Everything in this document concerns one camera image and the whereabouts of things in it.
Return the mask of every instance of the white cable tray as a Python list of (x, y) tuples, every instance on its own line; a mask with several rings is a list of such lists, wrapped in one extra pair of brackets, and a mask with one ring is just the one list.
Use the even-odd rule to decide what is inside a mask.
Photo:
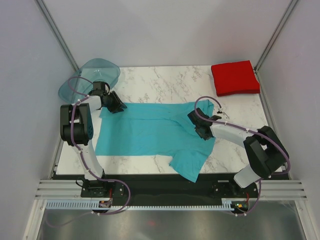
[[(99, 207), (98, 200), (48, 200), (46, 209), (68, 209), (68, 210), (117, 210), (122, 206), (110, 208)], [(127, 206), (125, 210), (170, 210), (170, 211), (233, 211), (231, 201), (222, 201), (222, 205), (206, 206)]]

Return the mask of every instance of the metal floor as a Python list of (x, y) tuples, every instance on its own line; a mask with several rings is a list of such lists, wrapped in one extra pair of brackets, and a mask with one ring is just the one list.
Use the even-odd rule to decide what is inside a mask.
[[(61, 224), (83, 210), (50, 210)], [(127, 210), (110, 216), (86, 215), (61, 227), (46, 224), (39, 240), (305, 240), (294, 202), (259, 202), (248, 216), (218, 211)]]

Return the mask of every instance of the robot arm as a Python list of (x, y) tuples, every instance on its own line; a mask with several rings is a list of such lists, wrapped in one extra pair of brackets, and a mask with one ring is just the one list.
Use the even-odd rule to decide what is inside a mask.
[[(82, 149), (82, 155), (85, 163), (94, 175), (99, 178), (104, 176), (104, 170), (98, 162), (92, 138), (94, 136), (94, 127), (91, 114), (106, 107), (112, 113), (122, 112), (126, 105), (119, 99), (118, 95), (112, 91), (107, 83), (103, 81), (95, 81), (93, 90), (89, 92), (89, 98), (84, 100), (80, 105), (76, 106), (75, 119), (73, 125), (73, 138), (75, 143)], [(80, 151), (73, 145), (71, 141), (71, 113), (73, 105), (62, 105), (60, 108), (60, 135), (63, 141), (66, 141), (69, 146), (76, 152), (78, 159), (81, 160)], [(80, 161), (84, 169), (84, 178), (89, 181), (95, 181)]]
[[(221, 119), (220, 116), (209, 117), (205, 115), (200, 108), (197, 112), (206, 119), (217, 121)], [(195, 125), (195, 131), (204, 140), (212, 137), (225, 139), (234, 144), (243, 147), (246, 151), (249, 165), (240, 170), (235, 176), (234, 181), (241, 187), (246, 188), (251, 183), (259, 179), (265, 179), (271, 176), (278, 168), (280, 168), (286, 160), (284, 156), (271, 143), (262, 137), (252, 134), (248, 131), (243, 131), (238, 128), (223, 125), (219, 123), (212, 123), (200, 119), (195, 111), (188, 114), (189, 119)], [(251, 129), (260, 134), (272, 139), (280, 148), (286, 153), (288, 152), (280, 142), (275, 132), (269, 126), (263, 126), (260, 129)]]

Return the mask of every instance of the t-shirt sleeve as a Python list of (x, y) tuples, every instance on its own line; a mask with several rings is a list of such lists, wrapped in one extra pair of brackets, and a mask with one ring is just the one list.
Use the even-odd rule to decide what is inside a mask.
[(208, 156), (195, 150), (178, 151), (170, 162), (173, 169), (191, 182), (196, 182)]

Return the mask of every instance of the cable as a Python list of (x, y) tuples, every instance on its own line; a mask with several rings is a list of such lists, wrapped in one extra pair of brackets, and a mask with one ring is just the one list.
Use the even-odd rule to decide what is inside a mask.
[[(250, 209), (250, 203), (248, 202), (247, 205), (248, 205), (248, 208), (247, 208), (247, 209), (249, 210), (249, 209)], [(247, 210), (247, 211), (243, 211), (243, 210), (240, 209), (240, 207), (237, 207), (237, 209), (238, 209), (239, 211), (245, 213), (245, 214), (246, 214), (247, 211), (248, 211), (248, 210)]]
[(61, 227), (65, 226), (65, 225), (67, 225), (67, 224), (69, 224), (69, 223), (71, 223), (71, 222), (73, 222), (73, 221), (75, 221), (75, 220), (77, 220), (77, 219), (79, 219), (79, 218), (82, 218), (82, 217), (85, 216), (85, 215), (91, 214), (91, 213), (92, 213), (91, 211), (87, 211), (87, 212), (85, 212), (85, 213), (83, 213), (83, 214), (80, 214), (79, 216), (74, 217), (73, 219), (71, 219), (71, 220), (69, 220), (69, 221), (67, 221), (67, 222), (65, 222), (65, 223), (62, 223), (62, 224), (59, 224), (59, 225), (53, 225), (53, 224), (51, 224), (51, 223), (49, 222), (49, 220), (48, 220), (48, 212), (46, 212), (46, 213), (45, 213), (45, 216), (44, 216), (44, 220), (45, 220), (45, 223), (46, 223), (50, 228), (58, 229), (58, 228), (61, 228)]
[(229, 122), (223, 122), (223, 121), (215, 121), (215, 120), (211, 120), (211, 119), (207, 119), (207, 118), (204, 118), (203, 116), (201, 116), (198, 111), (197, 111), (197, 104), (198, 102), (201, 100), (201, 99), (204, 99), (204, 98), (208, 98), (208, 99), (211, 99), (211, 100), (214, 100), (218, 105), (219, 107), (221, 108), (221, 104), (218, 102), (218, 100), (216, 100), (215, 98), (213, 98), (212, 96), (202, 96), (202, 97), (199, 97), (195, 103), (194, 103), (194, 111), (195, 111), (195, 114), (202, 120), (204, 121), (207, 121), (207, 122), (210, 122), (210, 123), (215, 123), (215, 124), (222, 124), (222, 125), (227, 125), (227, 126), (230, 126), (230, 127), (233, 127), (233, 128), (236, 128), (236, 129), (240, 129), (240, 130), (243, 130), (243, 131), (248, 131), (249, 133), (251, 134), (254, 134), (254, 135), (258, 135), (260, 137), (262, 137), (263, 139), (267, 140), (268, 142), (270, 142), (284, 157), (285, 161), (286, 161), (286, 164), (287, 164), (287, 167), (286, 167), (286, 170), (282, 171), (282, 172), (274, 172), (273, 175), (282, 175), (282, 174), (287, 174), (290, 169), (291, 169), (291, 163), (290, 163), (290, 160), (289, 160), (289, 157), (287, 156), (287, 154), (285, 153), (285, 151), (275, 142), (273, 141), (271, 138), (267, 137), (266, 135), (263, 135), (262, 133), (260, 132), (257, 132), (257, 131), (253, 131), (253, 130), (250, 130), (250, 129), (246, 129), (245, 127), (243, 126), (239, 126), (239, 125), (236, 125), (236, 124), (233, 124), (233, 123), (229, 123)]
[[(240, 129), (240, 130), (243, 130), (245, 132), (249, 132), (251, 134), (254, 134), (254, 135), (258, 135), (260, 137), (262, 137), (263, 139), (267, 140), (269, 143), (271, 143), (284, 157), (285, 161), (286, 161), (286, 170), (282, 171), (282, 172), (274, 172), (273, 175), (282, 175), (282, 174), (287, 174), (290, 169), (291, 169), (291, 163), (290, 163), (290, 160), (289, 160), (289, 157), (287, 156), (287, 154), (285, 153), (285, 151), (275, 142), (273, 141), (271, 138), (263, 135), (262, 133), (260, 132), (257, 132), (257, 131), (253, 131), (253, 130), (250, 130), (250, 129), (246, 129), (245, 127), (243, 126), (239, 126), (239, 125), (236, 125), (236, 124), (233, 124), (233, 123), (229, 123), (229, 122), (223, 122), (223, 121), (215, 121), (215, 120), (211, 120), (211, 119), (207, 119), (207, 118), (204, 118), (203, 116), (201, 116), (198, 111), (197, 111), (197, 103), (201, 100), (201, 99), (211, 99), (213, 101), (215, 101), (220, 109), (222, 108), (220, 102), (215, 99), (214, 97), (212, 96), (201, 96), (199, 97), (195, 103), (194, 103), (194, 111), (195, 111), (195, 114), (202, 120), (204, 121), (207, 121), (207, 122), (210, 122), (210, 123), (215, 123), (215, 124), (222, 124), (222, 125), (227, 125), (227, 126), (230, 126), (230, 127), (233, 127), (233, 128), (236, 128), (236, 129)], [(260, 198), (260, 195), (261, 195), (261, 179), (258, 180), (258, 183), (259, 183), (259, 192), (258, 192), (258, 197), (256, 198), (256, 201), (254, 202), (253, 206), (251, 209), (249, 209), (246, 213), (241, 213), (241, 214), (237, 214), (236, 216), (246, 216), (248, 213), (250, 213), (253, 209), (255, 209), (255, 207), (257, 206), (257, 203), (259, 201), (259, 198)]]
[(249, 202), (250, 196), (249, 193), (246, 192), (246, 200), (244, 204), (247, 204)]
[[(80, 185), (80, 184), (78, 183), (78, 180), (79, 180), (79, 179), (82, 181), (82, 185)], [(77, 180), (75, 180), (75, 184), (77, 184), (80, 188), (83, 187), (83, 182), (84, 182), (83, 179), (80, 178), (80, 177), (78, 177)]]
[(80, 158), (81, 158), (81, 161), (85, 167), (85, 169), (93, 176), (95, 177), (97, 180), (100, 180), (100, 181), (103, 181), (103, 182), (118, 182), (118, 183), (121, 183), (123, 184), (127, 190), (128, 190), (128, 199), (127, 201), (125, 202), (125, 204), (120, 207), (119, 209), (115, 210), (115, 211), (112, 211), (112, 212), (106, 212), (106, 213), (100, 213), (100, 215), (112, 215), (112, 214), (117, 214), (119, 212), (121, 212), (128, 204), (129, 204), (129, 201), (130, 201), (130, 198), (131, 198), (131, 191), (130, 191), (130, 188), (129, 186), (124, 182), (124, 181), (121, 181), (121, 180), (118, 180), (118, 179), (103, 179), (101, 177), (98, 177), (97, 175), (95, 175), (91, 170), (90, 168), (88, 167), (85, 159), (84, 159), (84, 155), (83, 155), (83, 152), (82, 152), (82, 149), (81, 147), (79, 147), (76, 142), (75, 142), (75, 139), (74, 139), (74, 122), (75, 122), (75, 115), (76, 115), (76, 108), (77, 108), (77, 105), (82, 103), (83, 101), (87, 100), (89, 98), (89, 95), (87, 95), (85, 98), (77, 101), (74, 105), (73, 105), (73, 108), (72, 108), (72, 114), (71, 114), (71, 129), (70, 129), (70, 136), (71, 136), (71, 142), (72, 144), (80, 151)]
[(88, 80), (88, 79), (86, 79), (85, 77), (82, 77), (82, 76), (72, 76), (72, 77), (70, 77), (70, 78), (67, 80), (67, 83), (68, 83), (69, 88), (70, 88), (73, 92), (75, 92), (76, 94), (80, 94), (80, 95), (82, 95), (82, 96), (87, 96), (87, 94), (82, 93), (82, 92), (78, 92), (77, 90), (75, 90), (75, 89), (70, 85), (70, 80), (71, 80), (71, 79), (84, 79), (84, 80), (86, 80), (87, 82), (89, 82), (89, 83), (91, 83), (91, 84), (94, 84), (92, 81), (90, 81), (90, 80)]
[(76, 90), (70, 85), (70, 80), (71, 80), (71, 79), (76, 79), (76, 78), (77, 78), (77, 79), (78, 79), (78, 78), (79, 78), (79, 79), (84, 79), (84, 80), (88, 81), (89, 83), (93, 84), (90, 80), (88, 80), (88, 79), (86, 79), (86, 78), (84, 78), (84, 77), (81, 77), (81, 76), (73, 76), (73, 77), (70, 77), (70, 78), (67, 80), (68, 86), (69, 86), (69, 88), (70, 88), (73, 92), (75, 92), (76, 94), (80, 94), (80, 95), (86, 96), (85, 98), (83, 98), (83, 99), (79, 100), (78, 102), (76, 102), (76, 103), (73, 105), (73, 108), (72, 108), (72, 114), (71, 114), (71, 130), (70, 130), (71, 142), (72, 142), (72, 144), (80, 151), (80, 158), (81, 158), (81, 161), (82, 161), (85, 169), (86, 169), (93, 177), (95, 177), (97, 180), (100, 180), (100, 181), (103, 181), (103, 182), (118, 182), (118, 183), (123, 184), (123, 185), (127, 188), (127, 190), (128, 190), (128, 199), (127, 199), (127, 201), (125, 202), (125, 204), (124, 204), (121, 208), (119, 208), (119, 209), (117, 209), (117, 210), (115, 210), (115, 211), (112, 211), (112, 212), (100, 212), (100, 213), (94, 212), (94, 211), (85, 212), (85, 213), (83, 213), (83, 214), (81, 214), (81, 215), (79, 215), (79, 216), (76, 216), (75, 218), (73, 218), (73, 219), (71, 219), (71, 220), (69, 220), (69, 221), (67, 221), (67, 222), (65, 222), (65, 223), (59, 224), (59, 225), (53, 225), (53, 224), (51, 224), (51, 223), (49, 222), (49, 220), (48, 220), (48, 213), (46, 213), (46, 214), (45, 214), (45, 223), (46, 223), (49, 227), (51, 227), (51, 228), (61, 228), (61, 227), (65, 226), (65, 225), (67, 225), (67, 224), (69, 224), (69, 223), (71, 223), (71, 222), (73, 222), (73, 221), (75, 221), (75, 220), (77, 220), (77, 219), (79, 219), (79, 218), (82, 218), (83, 216), (86, 216), (86, 215), (88, 215), (88, 214), (91, 214), (91, 213), (95, 213), (95, 214), (97, 214), (97, 215), (113, 215), (113, 214), (120, 213), (120, 212), (122, 212), (122, 210), (129, 204), (129, 201), (130, 201), (130, 199), (131, 199), (131, 191), (130, 191), (130, 188), (129, 188), (129, 186), (128, 186), (124, 181), (121, 181), (121, 180), (118, 180), (118, 179), (103, 179), (103, 178), (101, 178), (101, 177), (96, 176), (96, 175), (90, 170), (90, 168), (88, 167), (88, 165), (87, 165), (87, 163), (86, 163), (86, 161), (85, 161), (85, 159), (84, 159), (84, 155), (83, 155), (83, 153), (82, 153), (82, 149), (81, 149), (81, 148), (76, 144), (76, 142), (75, 142), (75, 139), (74, 139), (74, 123), (75, 123), (76, 108), (77, 108), (77, 105), (78, 105), (78, 104), (80, 104), (81, 102), (83, 102), (83, 101), (85, 101), (85, 100), (87, 100), (87, 99), (89, 98), (89, 95), (84, 94), (84, 93), (82, 93), (82, 92), (76, 91)]

